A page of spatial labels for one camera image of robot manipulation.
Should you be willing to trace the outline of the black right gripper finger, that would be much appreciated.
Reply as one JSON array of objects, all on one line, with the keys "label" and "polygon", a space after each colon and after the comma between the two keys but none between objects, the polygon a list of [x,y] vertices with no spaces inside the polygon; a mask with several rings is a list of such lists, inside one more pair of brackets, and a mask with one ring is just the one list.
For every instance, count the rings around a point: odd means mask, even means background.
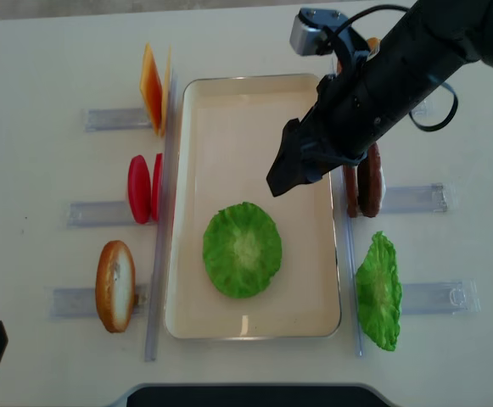
[{"label": "black right gripper finger", "polygon": [[316,183],[333,169],[333,164],[320,159],[304,159],[301,161],[301,184]]},{"label": "black right gripper finger", "polygon": [[300,144],[300,121],[289,120],[283,128],[280,147],[266,182],[273,197],[284,195],[298,185],[310,182],[305,175]]}]

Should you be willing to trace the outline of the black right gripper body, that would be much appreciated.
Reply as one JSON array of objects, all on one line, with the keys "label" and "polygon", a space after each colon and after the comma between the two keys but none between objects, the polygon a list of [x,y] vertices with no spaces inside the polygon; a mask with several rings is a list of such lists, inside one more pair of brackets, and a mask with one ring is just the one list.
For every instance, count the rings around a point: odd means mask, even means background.
[{"label": "black right gripper body", "polygon": [[357,164],[367,149],[420,102],[420,46],[385,37],[370,56],[367,41],[337,38],[343,65],[320,82],[317,102],[296,129],[296,166],[332,170]]}]

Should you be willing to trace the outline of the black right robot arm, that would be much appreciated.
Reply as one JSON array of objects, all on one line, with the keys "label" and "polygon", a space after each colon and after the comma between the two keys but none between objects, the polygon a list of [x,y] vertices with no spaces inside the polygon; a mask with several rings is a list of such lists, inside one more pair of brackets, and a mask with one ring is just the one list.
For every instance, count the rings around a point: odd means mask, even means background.
[{"label": "black right robot arm", "polygon": [[283,128],[266,177],[272,195],[359,164],[371,145],[465,64],[493,68],[493,1],[418,1],[401,13],[376,48],[338,11],[302,8],[295,16],[292,49],[301,56],[334,54],[341,71],[324,76],[306,116]]}]

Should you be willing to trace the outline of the dark robot base front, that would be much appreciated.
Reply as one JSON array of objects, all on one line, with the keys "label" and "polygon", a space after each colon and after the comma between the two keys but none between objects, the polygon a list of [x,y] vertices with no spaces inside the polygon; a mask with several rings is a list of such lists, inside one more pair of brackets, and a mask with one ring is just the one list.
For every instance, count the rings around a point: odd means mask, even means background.
[{"label": "dark robot base front", "polygon": [[388,406],[358,386],[244,384],[158,385],[139,388],[126,406]]}]

